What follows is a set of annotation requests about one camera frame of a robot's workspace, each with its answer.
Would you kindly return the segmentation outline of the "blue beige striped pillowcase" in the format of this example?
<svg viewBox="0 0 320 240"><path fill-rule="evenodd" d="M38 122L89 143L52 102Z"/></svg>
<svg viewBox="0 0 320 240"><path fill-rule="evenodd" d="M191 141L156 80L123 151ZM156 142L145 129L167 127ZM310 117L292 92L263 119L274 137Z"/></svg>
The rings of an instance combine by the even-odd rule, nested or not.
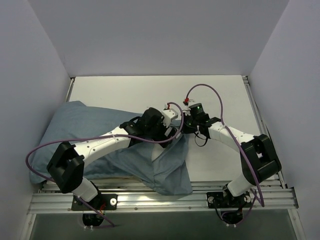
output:
<svg viewBox="0 0 320 240"><path fill-rule="evenodd" d="M40 141L42 147L29 160L32 167L30 182L39 184L51 176L47 165L61 141L81 145L78 154L83 156L97 151L92 143L110 142L118 146L119 136L115 129L136 116L134 112L86 106L81 101L63 104L53 115ZM161 195L191 194L193 189L186 165L188 136L181 134L156 158L153 157L154 149L155 144L143 141L113 151L86 164L83 176L88 180L135 177Z"/></svg>

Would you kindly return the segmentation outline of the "white pillow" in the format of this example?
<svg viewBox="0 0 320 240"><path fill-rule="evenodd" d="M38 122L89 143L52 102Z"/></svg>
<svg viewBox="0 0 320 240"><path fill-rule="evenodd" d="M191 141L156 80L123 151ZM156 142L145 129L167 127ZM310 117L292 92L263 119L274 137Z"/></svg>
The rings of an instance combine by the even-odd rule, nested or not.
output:
<svg viewBox="0 0 320 240"><path fill-rule="evenodd" d="M151 153L151 161L153 162L156 160L163 153L163 151L164 148L162 148L159 144L155 144Z"/></svg>

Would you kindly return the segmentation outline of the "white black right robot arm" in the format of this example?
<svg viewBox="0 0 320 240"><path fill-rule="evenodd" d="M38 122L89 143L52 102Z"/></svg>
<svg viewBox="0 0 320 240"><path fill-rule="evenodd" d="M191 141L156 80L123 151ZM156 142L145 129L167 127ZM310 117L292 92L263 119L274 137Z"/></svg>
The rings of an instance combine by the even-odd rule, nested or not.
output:
<svg viewBox="0 0 320 240"><path fill-rule="evenodd" d="M218 117L209 117L201 103L187 106L183 113L184 134L201 134L208 140L218 141L240 154L241 174L225 187L223 203L234 206L240 196L282 170L271 139L265 135L253 135L223 124Z"/></svg>

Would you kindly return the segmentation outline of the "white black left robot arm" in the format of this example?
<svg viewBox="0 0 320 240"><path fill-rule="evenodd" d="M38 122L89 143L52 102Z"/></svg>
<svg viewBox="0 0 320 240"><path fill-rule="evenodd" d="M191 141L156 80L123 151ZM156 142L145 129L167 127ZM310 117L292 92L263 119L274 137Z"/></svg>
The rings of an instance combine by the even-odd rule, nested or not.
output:
<svg viewBox="0 0 320 240"><path fill-rule="evenodd" d="M166 148L179 134L171 126L178 116L178 112L169 107L161 111L150 107L142 116L95 139L75 144L64 141L58 145L46 169L63 194L81 197L88 209L95 210L100 206L101 197L95 185L84 177L85 168L103 156L142 142Z"/></svg>

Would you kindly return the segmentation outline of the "aluminium right side rail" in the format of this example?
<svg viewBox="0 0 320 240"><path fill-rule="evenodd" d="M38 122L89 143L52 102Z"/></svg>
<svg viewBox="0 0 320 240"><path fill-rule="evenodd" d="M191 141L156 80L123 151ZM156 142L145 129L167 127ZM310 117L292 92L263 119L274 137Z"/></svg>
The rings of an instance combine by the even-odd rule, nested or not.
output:
<svg viewBox="0 0 320 240"><path fill-rule="evenodd" d="M269 130L267 128L267 125L265 124L264 120L263 120L263 117L261 115L261 112L258 108L258 105L254 99L254 96L253 96L253 93L252 93L252 90L251 90L251 86L250 86L250 83L249 83L249 77L248 76L242 76L242 80L243 80L243 83L244 83L244 86L245 86L245 89L246 89L246 92L247 92L247 95L248 95L248 98L249 98L249 101L250 101L250 104L251 104L251 107L252 107L252 110L253 110L253 114L254 114L254 117L255 117L255 120L257 122L257 125L258 125L258 129L259 129L259 132L261 134L265 134L267 135L270 140L272 140L271 136L270 136L270 133L269 133Z"/></svg>

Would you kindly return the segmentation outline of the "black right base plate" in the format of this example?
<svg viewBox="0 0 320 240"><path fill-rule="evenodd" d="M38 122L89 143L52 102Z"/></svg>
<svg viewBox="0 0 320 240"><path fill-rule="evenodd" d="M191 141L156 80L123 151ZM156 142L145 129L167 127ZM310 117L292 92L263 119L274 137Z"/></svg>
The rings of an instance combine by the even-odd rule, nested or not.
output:
<svg viewBox="0 0 320 240"><path fill-rule="evenodd" d="M225 191L207 192L206 198L207 206L210 209L248 208L252 203L252 199L248 191L240 196L232 196L230 193L226 193Z"/></svg>

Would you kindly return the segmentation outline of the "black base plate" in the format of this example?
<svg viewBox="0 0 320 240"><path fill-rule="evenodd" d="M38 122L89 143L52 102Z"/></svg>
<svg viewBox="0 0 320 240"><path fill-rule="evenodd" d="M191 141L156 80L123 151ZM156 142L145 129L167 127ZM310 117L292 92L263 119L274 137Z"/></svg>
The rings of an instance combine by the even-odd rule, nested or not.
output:
<svg viewBox="0 0 320 240"><path fill-rule="evenodd" d="M252 203L252 199L248 191L240 196L232 196L230 193L226 193L225 191L207 192L206 198L207 206L210 209L248 208Z"/></svg>
<svg viewBox="0 0 320 240"><path fill-rule="evenodd" d="M87 202L95 210L116 210L118 204L118 195L113 193L97 195L91 201ZM72 211L89 211L90 208L85 206L76 196L73 196L71 202Z"/></svg>

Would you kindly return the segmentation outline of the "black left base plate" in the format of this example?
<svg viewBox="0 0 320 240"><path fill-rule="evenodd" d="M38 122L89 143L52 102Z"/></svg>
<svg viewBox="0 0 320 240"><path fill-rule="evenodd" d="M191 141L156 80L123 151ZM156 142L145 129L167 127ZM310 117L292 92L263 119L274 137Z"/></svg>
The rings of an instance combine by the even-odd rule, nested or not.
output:
<svg viewBox="0 0 320 240"><path fill-rule="evenodd" d="M118 195L113 193L97 195L91 201L87 202L95 210L116 210L118 204ZM71 202L72 211L89 211L90 208L85 206L76 196L73 196Z"/></svg>

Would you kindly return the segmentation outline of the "aluminium front frame rail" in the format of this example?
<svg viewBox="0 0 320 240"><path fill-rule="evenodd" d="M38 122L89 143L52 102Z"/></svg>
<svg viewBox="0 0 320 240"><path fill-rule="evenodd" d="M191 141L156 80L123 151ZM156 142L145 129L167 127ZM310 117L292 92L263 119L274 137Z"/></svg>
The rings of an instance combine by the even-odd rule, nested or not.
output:
<svg viewBox="0 0 320 240"><path fill-rule="evenodd" d="M127 182L97 183L103 194L116 194L116 213L134 212L202 212L208 211L208 192L219 192L221 181L198 181L192 183L189 195L161 195L142 183ZM278 180L263 183L261 191L265 210L287 210L298 208L298 200L292 188L284 188ZM39 193L33 194L29 214L71 214L73 195L58 191L55 184L45 184Z"/></svg>

